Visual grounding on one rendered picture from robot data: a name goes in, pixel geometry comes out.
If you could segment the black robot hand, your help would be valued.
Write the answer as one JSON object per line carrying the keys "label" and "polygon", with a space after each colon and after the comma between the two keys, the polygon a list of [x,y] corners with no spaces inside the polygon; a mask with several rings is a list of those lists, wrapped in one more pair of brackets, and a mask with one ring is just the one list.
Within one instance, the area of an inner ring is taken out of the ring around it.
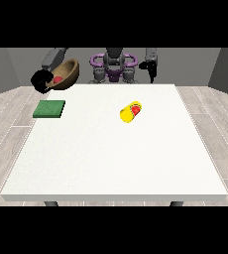
{"label": "black robot hand", "polygon": [[157,63],[155,61],[142,62],[139,64],[139,69],[146,69],[149,73],[151,82],[154,82],[157,76]]}
{"label": "black robot hand", "polygon": [[40,69],[34,73],[31,78],[31,84],[36,91],[45,94],[51,89],[47,87],[47,83],[50,83],[54,78],[54,75],[45,69]]}

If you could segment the green square pad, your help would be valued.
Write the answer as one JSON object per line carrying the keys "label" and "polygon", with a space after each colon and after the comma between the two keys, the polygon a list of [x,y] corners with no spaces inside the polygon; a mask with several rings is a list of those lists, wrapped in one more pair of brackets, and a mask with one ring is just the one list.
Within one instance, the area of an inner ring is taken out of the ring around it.
{"label": "green square pad", "polygon": [[60,118],[64,106],[64,100],[41,100],[33,113],[33,117]]}

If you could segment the brown wooden bowl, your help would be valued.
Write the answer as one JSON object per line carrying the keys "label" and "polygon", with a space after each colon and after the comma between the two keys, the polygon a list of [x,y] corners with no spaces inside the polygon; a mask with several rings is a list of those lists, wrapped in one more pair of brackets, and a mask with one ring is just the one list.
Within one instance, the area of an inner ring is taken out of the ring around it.
{"label": "brown wooden bowl", "polygon": [[79,63],[76,59],[68,60],[60,64],[52,71],[54,77],[60,76],[61,81],[54,83],[53,80],[46,83],[46,86],[53,90],[66,90],[72,87],[79,77]]}

